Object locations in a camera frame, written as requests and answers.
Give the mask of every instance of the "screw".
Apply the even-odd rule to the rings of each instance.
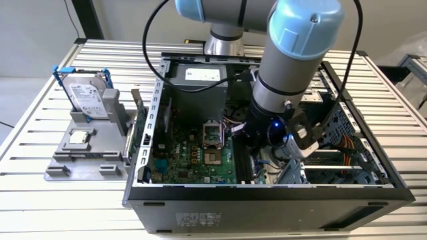
[[[311,15],[310,21],[311,21],[313,23],[318,23],[318,22],[319,22],[319,18],[318,18],[318,15],[317,15],[317,14]]]

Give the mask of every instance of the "green circuit board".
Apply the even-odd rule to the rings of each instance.
[[[226,136],[221,150],[203,149],[202,129],[174,128],[165,184],[235,184],[237,170],[233,140]]]
[[[146,126],[146,109],[145,109],[145,104],[143,102],[138,103],[138,117],[137,117],[137,121],[134,123],[134,134],[131,136],[130,139],[130,148],[128,148],[128,155],[133,156],[139,147],[141,147],[141,143],[142,143],[142,139],[143,139],[143,132],[145,132],[145,126]]]

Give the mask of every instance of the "gray floor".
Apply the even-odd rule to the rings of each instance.
[[[0,121],[15,126],[48,77],[0,77]],[[12,128],[0,124],[0,144]]]

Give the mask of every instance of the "open computer tower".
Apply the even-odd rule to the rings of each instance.
[[[159,73],[191,90],[259,64],[259,58],[163,53]],[[299,104],[313,125],[341,86],[323,62]],[[155,81],[123,199],[150,233],[350,231],[415,200],[347,92],[305,159],[269,147],[251,159],[233,138],[251,95],[245,81],[201,93]]]

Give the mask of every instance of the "black computer chassis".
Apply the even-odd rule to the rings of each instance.
[[[185,63],[197,62],[201,57],[206,62],[219,64],[230,60],[261,62],[261,58],[250,57],[179,53],[163,53],[162,56],[163,61],[179,60]],[[321,67],[339,89],[342,82],[331,64],[325,61]],[[393,188],[258,187],[250,184],[243,187],[135,187],[134,162],[123,205],[134,208],[149,233],[351,231],[414,202],[414,195],[347,92],[342,101],[389,173]]]

